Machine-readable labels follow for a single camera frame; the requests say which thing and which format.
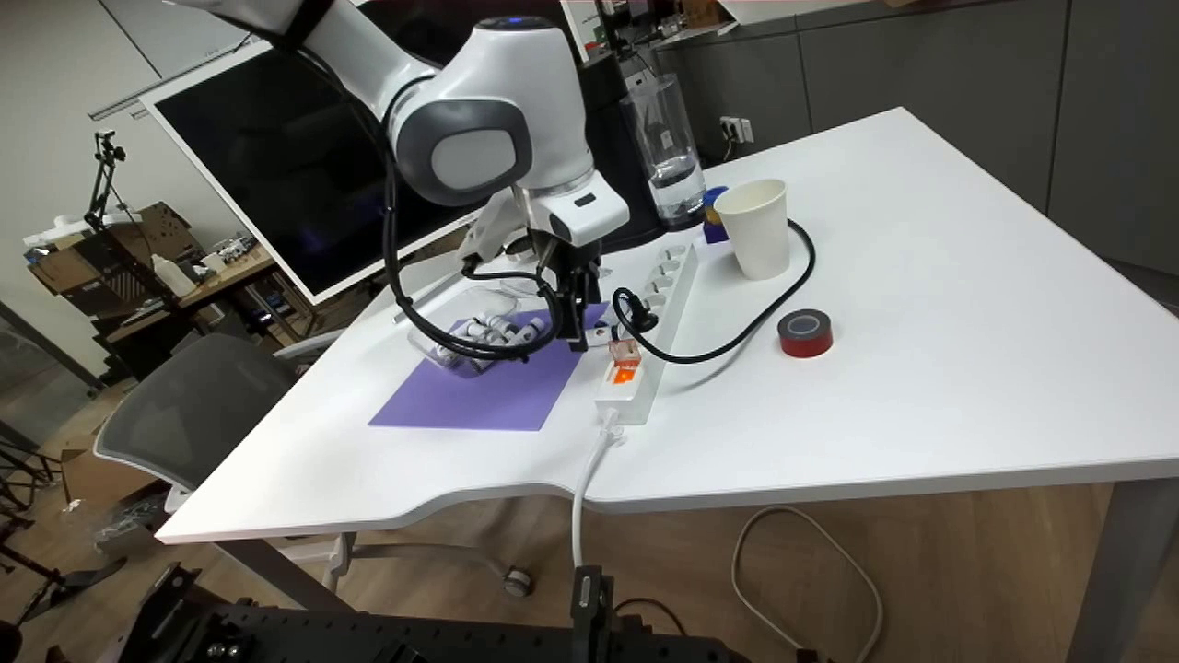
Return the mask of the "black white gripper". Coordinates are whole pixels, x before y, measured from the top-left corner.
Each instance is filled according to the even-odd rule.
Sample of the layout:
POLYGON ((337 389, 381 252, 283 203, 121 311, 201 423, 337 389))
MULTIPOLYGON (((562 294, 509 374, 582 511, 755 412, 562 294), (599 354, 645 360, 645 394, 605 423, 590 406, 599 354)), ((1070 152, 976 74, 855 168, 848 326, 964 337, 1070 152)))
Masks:
POLYGON ((551 337, 582 354, 587 304, 599 299, 599 259, 590 247, 571 247, 544 236, 542 266, 551 273, 551 292, 555 292, 555 299, 548 303, 551 337))

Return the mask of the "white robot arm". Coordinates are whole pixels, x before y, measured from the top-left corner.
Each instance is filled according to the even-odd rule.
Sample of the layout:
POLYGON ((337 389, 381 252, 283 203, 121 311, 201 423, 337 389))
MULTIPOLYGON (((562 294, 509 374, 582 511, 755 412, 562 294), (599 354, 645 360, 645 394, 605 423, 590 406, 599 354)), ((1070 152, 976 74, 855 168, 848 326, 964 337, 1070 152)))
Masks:
POLYGON ((587 135, 577 61, 561 25, 491 14, 440 67, 417 60, 356 0, 176 0, 325 67, 381 130, 399 176, 432 203, 509 203, 571 266, 539 284, 551 337, 587 344, 590 247, 631 222, 587 135))

